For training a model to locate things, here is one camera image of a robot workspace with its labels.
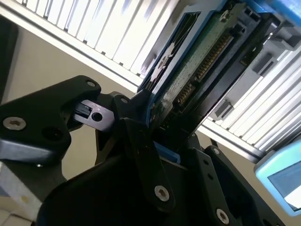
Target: electronic component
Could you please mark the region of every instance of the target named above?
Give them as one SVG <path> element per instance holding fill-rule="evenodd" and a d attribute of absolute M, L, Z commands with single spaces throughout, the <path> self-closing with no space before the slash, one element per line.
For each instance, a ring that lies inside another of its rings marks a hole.
<path fill-rule="evenodd" d="M 194 132 L 279 24 L 272 14 L 259 15 L 243 3 L 215 12 L 152 105 L 150 127 L 157 130 L 155 139 L 164 142 L 178 130 L 176 140 L 181 142 Z M 272 68 L 271 62 L 275 61 L 267 57 L 257 69 L 264 75 Z M 219 117 L 226 117 L 231 109 L 227 107 Z M 175 142 L 169 148 L 177 150 L 179 146 Z"/>
<path fill-rule="evenodd" d="M 301 140 L 269 153 L 255 174 L 281 207 L 290 215 L 301 214 Z"/>

